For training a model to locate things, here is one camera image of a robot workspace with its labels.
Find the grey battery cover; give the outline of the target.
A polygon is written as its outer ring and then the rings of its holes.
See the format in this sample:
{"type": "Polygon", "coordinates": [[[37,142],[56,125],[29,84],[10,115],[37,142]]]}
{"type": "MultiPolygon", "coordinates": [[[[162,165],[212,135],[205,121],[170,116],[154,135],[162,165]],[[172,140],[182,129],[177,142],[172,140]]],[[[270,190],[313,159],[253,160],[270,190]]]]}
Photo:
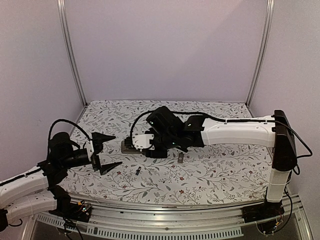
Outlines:
{"type": "Polygon", "coordinates": [[[178,155],[178,161],[179,164],[182,164],[184,162],[184,153],[180,152],[178,155]]]}

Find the white grey remote control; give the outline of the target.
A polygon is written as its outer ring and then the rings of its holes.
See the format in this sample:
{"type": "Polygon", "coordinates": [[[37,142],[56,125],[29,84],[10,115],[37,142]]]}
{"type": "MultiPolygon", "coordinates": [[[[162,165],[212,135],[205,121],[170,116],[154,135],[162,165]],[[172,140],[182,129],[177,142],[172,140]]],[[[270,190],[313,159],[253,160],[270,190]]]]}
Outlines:
{"type": "Polygon", "coordinates": [[[146,151],[144,149],[133,149],[131,146],[127,146],[125,141],[121,142],[120,150],[122,154],[143,154],[146,151]]]}

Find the black battery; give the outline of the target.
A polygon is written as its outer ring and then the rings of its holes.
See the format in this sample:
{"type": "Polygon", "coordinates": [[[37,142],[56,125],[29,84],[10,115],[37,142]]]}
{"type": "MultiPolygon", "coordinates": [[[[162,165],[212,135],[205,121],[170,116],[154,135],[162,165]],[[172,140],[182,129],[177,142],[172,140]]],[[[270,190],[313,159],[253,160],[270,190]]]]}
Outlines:
{"type": "Polygon", "coordinates": [[[138,169],[135,172],[135,175],[138,176],[140,174],[140,171],[141,171],[141,167],[139,166],[138,169]]]}

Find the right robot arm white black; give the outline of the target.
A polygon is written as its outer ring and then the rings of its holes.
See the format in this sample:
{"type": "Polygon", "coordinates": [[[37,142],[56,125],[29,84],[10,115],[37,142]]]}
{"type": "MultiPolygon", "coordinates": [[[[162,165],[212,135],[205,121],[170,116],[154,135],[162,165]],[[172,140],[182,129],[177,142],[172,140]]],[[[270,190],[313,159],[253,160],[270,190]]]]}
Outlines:
{"type": "Polygon", "coordinates": [[[298,163],[295,133],[282,110],[258,118],[221,119],[205,113],[188,113],[187,121],[162,106],[146,118],[150,129],[132,136],[132,145],[150,158],[164,158],[169,149],[187,152],[190,147],[217,144],[258,145],[273,150],[265,202],[259,206],[262,218],[278,210],[290,172],[298,163]]]}

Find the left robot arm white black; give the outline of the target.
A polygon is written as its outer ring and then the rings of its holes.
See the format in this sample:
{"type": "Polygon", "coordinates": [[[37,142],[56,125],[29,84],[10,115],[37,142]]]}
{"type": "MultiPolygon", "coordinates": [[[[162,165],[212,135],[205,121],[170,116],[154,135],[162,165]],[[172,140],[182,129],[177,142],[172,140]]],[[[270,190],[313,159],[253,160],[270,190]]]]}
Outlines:
{"type": "Polygon", "coordinates": [[[91,206],[73,203],[71,196],[59,184],[68,176],[68,170],[91,165],[94,171],[105,175],[120,162],[102,165],[99,153],[113,135],[93,132],[86,147],[70,139],[66,132],[56,133],[48,142],[49,155],[30,170],[0,183],[0,229],[4,231],[18,220],[41,212],[78,222],[89,222],[91,206]]]}

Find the floral patterned table mat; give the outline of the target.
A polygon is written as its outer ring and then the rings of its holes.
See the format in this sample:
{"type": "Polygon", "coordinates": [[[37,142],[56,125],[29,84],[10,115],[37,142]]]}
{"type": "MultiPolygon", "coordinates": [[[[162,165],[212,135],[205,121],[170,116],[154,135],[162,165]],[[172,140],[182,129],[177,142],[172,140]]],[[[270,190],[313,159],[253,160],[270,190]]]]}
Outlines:
{"type": "Polygon", "coordinates": [[[83,145],[84,132],[115,136],[104,144],[102,164],[122,162],[105,175],[90,165],[72,168],[60,183],[71,194],[131,203],[157,205],[211,205],[259,201],[264,198],[271,170],[271,157],[257,145],[218,144],[190,148],[178,163],[179,151],[171,149],[165,159],[121,153],[121,142],[130,130],[142,134],[149,127],[144,112],[166,106],[181,120],[188,112],[218,118],[250,118],[242,103],[201,101],[97,100],[71,135],[83,145]],[[139,175],[136,170],[141,167],[139,175]]]}

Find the aluminium front rail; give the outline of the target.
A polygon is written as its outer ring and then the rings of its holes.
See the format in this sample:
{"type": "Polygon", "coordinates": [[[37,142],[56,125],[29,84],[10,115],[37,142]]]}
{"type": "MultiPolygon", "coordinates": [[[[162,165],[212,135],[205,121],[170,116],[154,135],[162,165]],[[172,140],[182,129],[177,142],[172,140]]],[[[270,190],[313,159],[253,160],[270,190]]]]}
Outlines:
{"type": "Polygon", "coordinates": [[[284,215],[276,233],[262,224],[271,218],[248,222],[242,209],[257,201],[213,205],[160,205],[89,198],[89,222],[64,227],[61,217],[47,212],[25,222],[23,240],[311,240],[313,234],[300,197],[282,200],[284,215]]]}

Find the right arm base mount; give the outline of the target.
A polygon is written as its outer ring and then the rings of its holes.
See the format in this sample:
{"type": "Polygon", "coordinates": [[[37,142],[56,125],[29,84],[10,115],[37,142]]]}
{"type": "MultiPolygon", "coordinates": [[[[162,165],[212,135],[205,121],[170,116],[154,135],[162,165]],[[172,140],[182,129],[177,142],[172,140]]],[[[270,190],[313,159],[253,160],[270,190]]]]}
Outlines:
{"type": "Polygon", "coordinates": [[[280,216],[285,213],[285,210],[282,200],[279,202],[269,202],[265,199],[263,203],[242,207],[241,213],[244,222],[251,223],[280,216]]]}

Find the left aluminium frame post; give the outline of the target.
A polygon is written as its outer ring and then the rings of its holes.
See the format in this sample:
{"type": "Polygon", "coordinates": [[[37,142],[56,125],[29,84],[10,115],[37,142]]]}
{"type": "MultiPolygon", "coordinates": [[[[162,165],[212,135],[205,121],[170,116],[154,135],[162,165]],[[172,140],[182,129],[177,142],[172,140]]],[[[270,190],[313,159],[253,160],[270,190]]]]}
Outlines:
{"type": "Polygon", "coordinates": [[[81,101],[81,104],[86,107],[88,105],[88,101],[86,98],[86,94],[84,91],[83,84],[81,82],[76,57],[73,50],[73,44],[71,39],[71,34],[69,30],[69,24],[68,24],[68,18],[67,18],[67,10],[66,10],[66,1],[65,0],[57,0],[57,9],[59,14],[59,20],[62,30],[62,36],[66,48],[66,53],[71,69],[71,73],[73,76],[74,84],[79,96],[79,99],[81,101]]]}

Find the aluminium frame post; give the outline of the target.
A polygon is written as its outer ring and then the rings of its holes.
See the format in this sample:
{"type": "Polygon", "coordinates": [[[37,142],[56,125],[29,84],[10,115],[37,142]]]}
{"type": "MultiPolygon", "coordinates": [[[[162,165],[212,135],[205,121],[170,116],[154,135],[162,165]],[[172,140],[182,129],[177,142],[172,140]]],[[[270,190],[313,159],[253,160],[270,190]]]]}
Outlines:
{"type": "Polygon", "coordinates": [[[65,0],[57,0],[57,9],[59,14],[59,20],[62,30],[62,36],[66,48],[66,53],[71,69],[71,73],[73,76],[74,84],[79,96],[79,99],[81,101],[81,104],[86,107],[88,105],[88,101],[86,98],[86,94],[84,91],[83,84],[81,82],[76,57],[73,50],[73,44],[71,39],[71,34],[69,30],[69,24],[68,24],[68,18],[67,18],[67,10],[66,10],[66,1],[65,0]]]}
{"type": "Polygon", "coordinates": [[[266,11],[265,11],[265,18],[264,24],[262,29],[262,36],[258,51],[257,60],[255,63],[252,80],[250,83],[248,95],[246,97],[245,105],[250,108],[253,102],[253,98],[255,95],[255,91],[257,89],[260,73],[263,67],[265,54],[268,47],[269,36],[272,28],[272,21],[273,21],[273,14],[275,8],[275,1],[274,0],[267,0],[266,1],[266,11]]]}

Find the right aluminium frame post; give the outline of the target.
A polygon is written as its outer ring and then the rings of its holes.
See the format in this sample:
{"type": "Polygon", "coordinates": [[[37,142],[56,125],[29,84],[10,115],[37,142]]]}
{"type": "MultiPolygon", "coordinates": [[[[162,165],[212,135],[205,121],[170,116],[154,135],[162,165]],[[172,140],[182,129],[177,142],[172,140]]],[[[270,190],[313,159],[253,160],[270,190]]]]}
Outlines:
{"type": "Polygon", "coordinates": [[[268,47],[269,36],[272,28],[272,21],[273,21],[273,14],[275,8],[275,1],[274,0],[267,0],[266,1],[266,11],[265,11],[265,18],[264,24],[262,29],[262,36],[258,51],[257,60],[255,63],[252,80],[250,83],[248,95],[246,97],[245,105],[250,108],[253,102],[253,98],[255,95],[255,91],[257,89],[260,73],[263,67],[265,54],[268,47]]]}

